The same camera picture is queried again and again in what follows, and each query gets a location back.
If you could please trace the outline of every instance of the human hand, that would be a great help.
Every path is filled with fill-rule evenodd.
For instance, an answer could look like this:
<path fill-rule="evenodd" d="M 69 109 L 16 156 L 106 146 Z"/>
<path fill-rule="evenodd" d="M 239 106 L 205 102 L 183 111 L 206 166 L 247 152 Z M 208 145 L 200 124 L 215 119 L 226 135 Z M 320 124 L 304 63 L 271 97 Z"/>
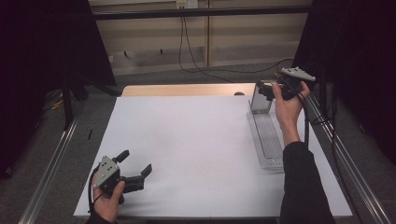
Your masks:
<path fill-rule="evenodd" d="M 97 173 L 93 176 L 92 183 L 95 182 L 96 175 Z M 125 182 L 119 182 L 114 188 L 113 195 L 111 195 L 110 198 L 108 198 L 100 188 L 92 190 L 93 198 L 96 200 L 94 202 L 95 212 L 110 223 L 114 223 L 117 219 L 119 213 L 119 198 L 122 195 L 124 187 Z"/>
<path fill-rule="evenodd" d="M 297 97 L 293 97 L 288 101 L 283 100 L 279 85 L 272 83 L 272 86 L 276 98 L 276 118 L 283 133 L 284 145 L 287 146 L 292 142 L 300 141 L 300 136 L 297 132 L 297 119 L 303 105 Z M 308 97 L 310 93 L 308 86 L 303 81 L 301 82 L 301 86 L 301 95 L 304 98 Z"/>

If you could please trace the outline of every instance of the cable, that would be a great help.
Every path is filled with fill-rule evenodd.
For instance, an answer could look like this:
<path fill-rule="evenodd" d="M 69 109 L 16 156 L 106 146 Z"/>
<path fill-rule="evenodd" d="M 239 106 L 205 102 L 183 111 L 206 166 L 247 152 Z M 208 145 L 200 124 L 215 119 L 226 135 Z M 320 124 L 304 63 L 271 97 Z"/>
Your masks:
<path fill-rule="evenodd" d="M 46 95 L 46 102 L 53 100 L 54 98 L 56 98 L 58 95 L 61 95 L 61 94 L 62 94 L 61 90 L 50 91 Z"/>
<path fill-rule="evenodd" d="M 99 199 L 100 197 L 102 197 L 104 194 L 105 194 L 105 193 L 102 192 L 99 196 L 97 196 L 97 197 L 95 198 L 95 200 L 93 200 L 93 206 L 95 205 L 96 201 L 98 201 L 98 199 Z"/>
<path fill-rule="evenodd" d="M 341 182 L 343 183 L 343 185 L 345 187 L 346 195 L 348 196 L 350 202 L 352 203 L 353 209 L 356 212 L 356 216 L 358 217 L 359 223 L 362 224 L 363 222 L 361 220 L 361 214 L 359 213 L 359 211 L 358 211 L 358 209 L 356 207 L 356 204 L 355 204 L 355 202 L 354 202 L 354 200 L 353 200 L 353 198 L 352 198 L 352 196 L 351 196 L 351 194 L 349 192 L 349 189 L 347 187 L 347 184 L 346 184 L 346 181 L 344 179 L 344 176 L 341 173 L 340 165 L 338 163 L 337 156 L 336 156 L 336 153 L 335 153 L 335 114 L 336 114 L 337 109 L 338 109 L 337 108 L 337 98 L 336 98 L 336 94 L 335 93 L 336 93 L 335 87 L 333 87 L 332 88 L 332 98 L 334 100 L 332 101 L 332 158 L 334 160 L 335 168 L 337 170 L 338 176 L 340 177 L 340 180 L 341 180 Z"/>
<path fill-rule="evenodd" d="M 311 121 L 312 125 L 318 125 L 318 124 L 323 124 L 327 123 L 329 121 L 332 121 L 333 118 L 335 118 L 335 114 L 337 112 L 337 103 L 336 103 L 336 95 L 335 91 L 332 91 L 332 98 L 329 102 L 329 104 L 326 106 L 325 110 L 325 115 L 319 115 L 317 118 L 313 119 Z"/>
<path fill-rule="evenodd" d="M 89 180 L 89 182 L 88 182 L 88 204 L 89 204 L 89 206 L 90 206 L 90 213 L 92 213 L 95 209 L 94 209 L 94 206 L 93 206 L 93 202 L 92 202 L 92 180 L 93 180 L 93 176 L 95 175 L 95 173 L 99 170 L 99 165 L 100 164 L 98 164 L 97 166 L 96 166 L 96 168 L 95 169 L 93 169 L 93 171 L 92 171 L 92 173 L 91 173 L 91 176 L 90 176 L 90 180 Z"/>
<path fill-rule="evenodd" d="M 59 106 L 61 106 L 61 104 L 64 102 L 64 98 L 63 98 L 63 94 L 60 92 L 58 99 L 56 100 L 55 103 L 53 103 L 51 106 L 48 106 L 47 108 L 43 108 L 41 113 L 45 113 L 49 110 L 55 110 L 57 108 L 59 108 Z"/>
<path fill-rule="evenodd" d="M 183 45 L 184 27 L 186 27 L 185 33 L 186 33 L 186 38 L 187 38 L 187 42 L 188 42 L 188 45 L 189 45 L 190 56 L 191 56 L 191 58 L 192 58 L 192 61 L 193 61 L 194 65 L 195 65 L 195 67 L 197 68 L 197 71 L 189 71 L 189 70 L 186 70 L 186 69 L 183 68 L 183 66 L 181 65 L 181 48 L 182 48 L 182 45 Z M 269 66 L 269 67 L 267 67 L 267 68 L 263 68 L 263 69 L 256 70 L 256 71 L 239 71 L 239 70 L 232 70 L 232 69 L 202 69 L 202 68 L 198 67 L 198 65 L 196 64 L 196 62 L 195 62 L 195 60 L 194 60 L 194 57 L 193 57 L 193 55 L 192 55 L 191 45 L 190 45 L 190 40 L 189 40 L 189 34 L 188 34 L 188 30 L 187 30 L 186 18 L 184 18 L 184 17 L 181 18 L 181 36 L 180 36 L 180 48 L 179 48 L 179 51 L 178 51 L 178 63 L 179 63 L 180 68 L 181 68 L 183 71 L 185 71 L 185 72 L 188 72 L 188 73 L 199 73 L 199 72 L 201 72 L 201 73 L 203 73 L 204 75 L 207 75 L 207 76 L 210 76 L 210 77 L 216 77 L 216 78 L 220 78 L 220 79 L 223 79 L 223 80 L 225 80 L 225 81 L 228 81 L 228 82 L 232 82 L 231 80 L 228 80 L 228 79 L 226 79 L 226 78 L 213 76 L 213 75 L 207 74 L 207 73 L 205 73 L 205 72 L 232 72 L 232 73 L 248 73 L 248 74 L 254 74 L 254 73 L 260 73 L 260 72 L 268 71 L 268 70 L 270 70 L 271 68 L 274 68 L 274 67 L 276 67 L 276 70 L 277 70 L 277 66 L 278 66 L 280 63 L 283 63 L 283 62 L 286 62 L 286 61 L 293 61 L 293 59 L 284 59 L 284 60 L 281 60 L 281 61 L 275 63 L 274 65 L 271 65 L 271 66 Z"/>
<path fill-rule="evenodd" d="M 309 146 L 309 117 L 308 117 L 308 108 L 306 106 L 305 97 L 299 93 L 296 95 L 299 99 L 300 103 L 303 105 L 304 110 L 304 143 L 306 147 Z"/>
<path fill-rule="evenodd" d="M 188 43 L 188 45 L 189 45 L 190 56 L 191 56 L 191 58 L 192 58 L 192 62 L 194 63 L 194 65 L 195 65 L 195 67 L 198 69 L 198 71 L 194 71 L 194 72 L 188 71 L 188 70 L 184 69 L 183 66 L 181 65 L 181 60 L 180 60 L 180 55 L 181 55 L 181 53 L 180 53 L 180 52 L 181 52 L 181 47 L 182 47 L 182 45 L 183 45 L 183 31 L 184 31 L 184 26 L 186 27 L 186 31 L 185 31 L 185 32 L 186 32 L 186 37 L 187 37 L 187 43 Z M 210 74 L 208 74 L 208 73 L 205 73 L 203 70 L 201 70 L 201 69 L 198 67 L 198 65 L 196 64 L 195 59 L 194 59 L 194 57 L 193 57 L 193 55 L 192 55 L 191 45 L 190 45 L 190 40 L 189 40 L 189 35 L 188 35 L 188 32 L 187 32 L 186 18 L 184 18 L 184 17 L 181 17 L 181 38 L 180 38 L 180 48 L 179 48 L 179 50 L 178 50 L 178 64 L 180 65 L 180 68 L 181 68 L 183 71 L 185 71 L 185 72 L 188 72 L 188 73 L 201 72 L 202 74 L 204 74 L 204 75 L 206 75 L 206 76 L 219 78 L 219 79 L 221 79 L 221 80 L 224 80 L 224 81 L 233 83 L 231 80 L 229 80 L 229 79 L 227 79 L 227 78 L 218 77 L 218 76 L 213 76 L 213 75 L 210 75 Z"/>

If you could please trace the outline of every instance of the aluminum rail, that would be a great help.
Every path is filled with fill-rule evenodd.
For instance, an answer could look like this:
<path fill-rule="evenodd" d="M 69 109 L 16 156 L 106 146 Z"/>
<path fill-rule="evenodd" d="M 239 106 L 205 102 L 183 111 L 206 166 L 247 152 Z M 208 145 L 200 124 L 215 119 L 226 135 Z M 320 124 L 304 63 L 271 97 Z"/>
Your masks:
<path fill-rule="evenodd" d="M 321 116 L 320 110 L 318 109 L 318 100 L 315 97 L 308 98 L 309 104 L 311 104 L 315 115 L 317 118 L 320 118 L 320 121 L 324 121 L 323 117 Z M 330 122 L 322 123 L 323 131 L 329 137 L 329 140 L 332 141 L 332 134 L 333 134 L 333 126 Z M 364 203 L 366 204 L 368 210 L 370 211 L 375 223 L 377 224 L 391 224 L 389 217 L 387 216 L 384 208 L 382 207 L 380 201 L 375 196 L 373 190 L 367 184 L 364 177 L 361 175 L 358 167 L 356 166 L 355 162 L 349 156 L 346 147 L 344 146 L 343 142 L 341 141 L 340 137 L 337 133 L 334 136 L 334 146 L 337 156 L 340 158 L 341 162 L 344 164 L 349 177 L 351 178 L 355 188 L 358 190 L 361 198 L 363 199 Z"/>
<path fill-rule="evenodd" d="M 51 15 L 53 19 L 61 20 L 95 20 L 112 21 L 128 19 L 153 19 L 177 17 L 206 17 L 206 16 L 237 16 L 237 15 L 264 15 L 264 14 L 295 14 L 308 13 L 311 6 L 296 7 L 228 7 L 228 8 L 189 8 L 166 9 L 148 11 L 123 12 L 93 12 L 92 14 Z"/>
<path fill-rule="evenodd" d="M 30 199 L 28 205 L 26 206 L 19 224 L 33 224 L 38 216 L 41 206 L 46 199 L 47 193 L 50 190 L 50 184 L 56 175 L 59 165 L 61 164 L 64 153 L 66 152 L 67 146 L 73 136 L 74 130 L 77 127 L 77 123 L 82 114 L 84 104 L 78 104 L 76 106 L 76 116 L 70 124 L 69 128 L 64 131 L 58 146 L 49 162 L 47 170 L 43 174 L 35 193 Z"/>

